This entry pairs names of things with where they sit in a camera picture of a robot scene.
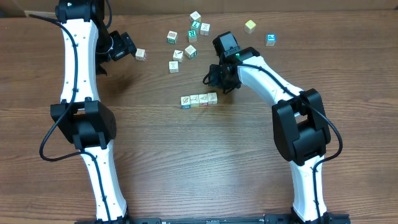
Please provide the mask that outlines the yellow-sided wooden block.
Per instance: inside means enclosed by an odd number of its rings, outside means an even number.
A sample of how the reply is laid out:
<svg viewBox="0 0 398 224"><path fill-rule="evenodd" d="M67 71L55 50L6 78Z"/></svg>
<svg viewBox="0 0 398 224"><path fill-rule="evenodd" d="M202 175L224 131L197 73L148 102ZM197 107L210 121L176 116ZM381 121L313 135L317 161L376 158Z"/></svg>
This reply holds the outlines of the yellow-sided wooden block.
<svg viewBox="0 0 398 224"><path fill-rule="evenodd" d="M218 97L216 92L208 93L208 104L214 105L218 103Z"/></svg>

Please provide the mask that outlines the red Q wooden block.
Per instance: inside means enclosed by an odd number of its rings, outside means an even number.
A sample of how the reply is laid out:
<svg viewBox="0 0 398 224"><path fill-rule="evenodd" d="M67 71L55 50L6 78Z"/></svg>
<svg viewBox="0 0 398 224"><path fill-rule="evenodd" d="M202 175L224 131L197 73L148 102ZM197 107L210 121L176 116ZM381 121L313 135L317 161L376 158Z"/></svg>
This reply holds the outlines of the red Q wooden block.
<svg viewBox="0 0 398 224"><path fill-rule="evenodd" d="M208 106L208 95L207 94L200 94L199 95L199 104L200 106Z"/></svg>

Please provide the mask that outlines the yellow-edged wooden block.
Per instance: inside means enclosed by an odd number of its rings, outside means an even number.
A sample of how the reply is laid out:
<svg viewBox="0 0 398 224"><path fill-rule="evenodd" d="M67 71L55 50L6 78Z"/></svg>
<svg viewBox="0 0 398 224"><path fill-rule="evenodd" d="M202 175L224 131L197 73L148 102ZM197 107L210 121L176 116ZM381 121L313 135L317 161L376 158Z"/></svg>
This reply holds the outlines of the yellow-edged wooden block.
<svg viewBox="0 0 398 224"><path fill-rule="evenodd" d="M197 107L200 105L199 95L190 95L190 106Z"/></svg>

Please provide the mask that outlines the blue-edged wooden block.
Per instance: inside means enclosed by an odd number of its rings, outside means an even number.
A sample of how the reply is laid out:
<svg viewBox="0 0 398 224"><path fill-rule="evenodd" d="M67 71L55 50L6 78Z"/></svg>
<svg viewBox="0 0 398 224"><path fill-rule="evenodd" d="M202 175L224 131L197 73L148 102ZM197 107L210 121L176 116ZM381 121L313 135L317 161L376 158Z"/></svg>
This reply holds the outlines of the blue-edged wooden block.
<svg viewBox="0 0 398 224"><path fill-rule="evenodd" d="M189 96L182 96L181 99L180 99L180 102L181 102L181 108L182 109L191 108L190 97Z"/></svg>

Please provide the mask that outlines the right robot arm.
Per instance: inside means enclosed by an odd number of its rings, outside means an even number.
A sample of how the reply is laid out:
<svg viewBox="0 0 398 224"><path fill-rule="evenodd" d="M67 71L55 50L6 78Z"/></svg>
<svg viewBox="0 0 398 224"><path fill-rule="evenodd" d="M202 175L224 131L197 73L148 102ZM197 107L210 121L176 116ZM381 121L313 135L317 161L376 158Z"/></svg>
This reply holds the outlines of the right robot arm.
<svg viewBox="0 0 398 224"><path fill-rule="evenodd" d="M224 93L246 85L271 107L274 142L292 172L292 221L328 223L321 161L331 136L319 92L304 91L284 80L257 50L242 49L231 32L216 37L213 46L219 63L210 65L204 84Z"/></svg>

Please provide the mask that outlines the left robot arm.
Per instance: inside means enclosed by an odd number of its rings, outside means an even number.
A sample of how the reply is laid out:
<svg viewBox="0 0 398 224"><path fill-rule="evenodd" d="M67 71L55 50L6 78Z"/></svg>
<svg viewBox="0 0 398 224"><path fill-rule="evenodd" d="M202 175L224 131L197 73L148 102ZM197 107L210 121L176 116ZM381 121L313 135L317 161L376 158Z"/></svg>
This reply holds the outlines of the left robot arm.
<svg viewBox="0 0 398 224"><path fill-rule="evenodd" d="M108 3L60 1L56 6L65 78L60 102L51 105L50 115L86 164L96 201L95 223L132 223L114 165L116 118L100 101L96 76L105 73L102 63L135 55L137 48L128 33L108 32L104 24Z"/></svg>

